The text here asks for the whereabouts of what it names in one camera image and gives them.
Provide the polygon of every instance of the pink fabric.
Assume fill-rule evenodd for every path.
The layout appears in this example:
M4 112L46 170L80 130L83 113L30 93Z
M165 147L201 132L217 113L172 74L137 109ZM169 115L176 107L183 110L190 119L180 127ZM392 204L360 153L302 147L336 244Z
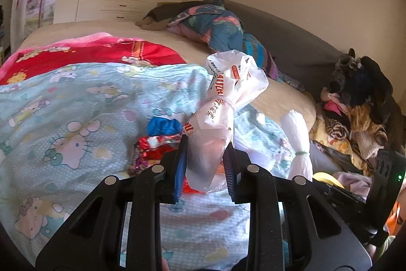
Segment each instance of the pink fabric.
M338 105L340 110L350 118L350 110L345 104L340 102L338 93L329 93L328 89L324 87L320 94L320 99L325 103L327 103L330 100L333 101L335 104Z
M338 107L338 105L333 102L332 100L330 100L328 103L326 103L324 105L324 109L325 110L330 110L330 111L334 111L336 112L339 116L341 116L341 111L340 111L340 107Z
M13 64L23 55L41 47L41 48L48 48L48 47L57 47L57 46L92 46L92 45L97 45L97 41L106 38L106 37L111 37L108 39L108 42L111 43L119 43L122 38L119 37L114 37L113 35L105 32L100 32L100 33L95 33L92 35L84 36L84 37L78 37L78 38L70 38L70 39L65 39L65 40L60 40L59 42L55 42L51 45L47 46L34 46L30 47L28 49L19 49L15 53L9 56L9 58L5 61L5 63L0 67L0 79L3 79L4 76L9 72L10 68L13 66ZM126 38L126 40L134 40L134 41L142 41L144 40L143 38Z
M202 41L201 36L198 33L189 29L182 23L178 23L176 26L168 27L166 30L171 32L172 34L177 34L179 36L186 37L187 39L194 41L196 43L207 44L204 41Z

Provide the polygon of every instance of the red blanket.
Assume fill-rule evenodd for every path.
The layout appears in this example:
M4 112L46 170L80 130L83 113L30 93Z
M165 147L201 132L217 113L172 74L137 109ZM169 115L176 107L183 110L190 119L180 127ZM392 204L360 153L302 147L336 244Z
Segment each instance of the red blanket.
M95 35L17 51L0 69L0 85L83 62L134 63L146 67L185 63L178 53L163 45L113 36L91 38Z

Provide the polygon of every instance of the upholstered headboard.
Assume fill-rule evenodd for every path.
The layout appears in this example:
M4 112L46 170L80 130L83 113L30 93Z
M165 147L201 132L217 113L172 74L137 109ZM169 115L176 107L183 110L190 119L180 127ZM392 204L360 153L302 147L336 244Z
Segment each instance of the upholstered headboard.
M244 31L267 48L278 69L302 82L318 101L342 53L307 30L272 14L231 1L225 5L242 20Z

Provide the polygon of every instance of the blue cloth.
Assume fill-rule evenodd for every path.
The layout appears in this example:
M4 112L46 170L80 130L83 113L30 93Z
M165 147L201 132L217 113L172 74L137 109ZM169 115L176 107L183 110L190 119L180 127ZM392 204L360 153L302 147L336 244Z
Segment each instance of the blue cloth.
M212 79L197 65L69 68L76 73L72 81L57 82L52 71L0 86L0 221L32 264L106 176L128 177L129 149L147 135L149 120L185 123ZM282 129L257 120L251 105L236 112L234 123L247 148L270 158L271 173L287 178L294 152L281 144L287 139ZM163 254L172 270L228 271L247 255L249 205L235 205L226 190L181 199L160 207ZM126 240L127 225L123 232Z
M148 123L147 132L148 136L180 134L182 126L177 119L168 120L154 116Z
M239 18L222 6L205 4L189 8L168 23L169 27L182 22L200 35L202 41L216 51L243 51L243 32Z

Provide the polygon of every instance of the mattress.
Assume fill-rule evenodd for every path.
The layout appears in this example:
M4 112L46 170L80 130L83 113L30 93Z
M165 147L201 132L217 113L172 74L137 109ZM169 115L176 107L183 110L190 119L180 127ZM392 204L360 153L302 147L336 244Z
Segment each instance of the mattress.
M192 42L184 37L167 31L146 31L135 26L132 21L82 21L58 23L42 27L34 31L21 45L21 49L33 46L49 45L67 39L90 35L97 32L107 32L119 37L139 37L152 43L161 44L175 50L187 63L203 66L210 49L202 44ZM269 80L269 86L251 104L277 124L281 116L294 109L301 113L306 121L308 130L316 119L314 100L283 82Z

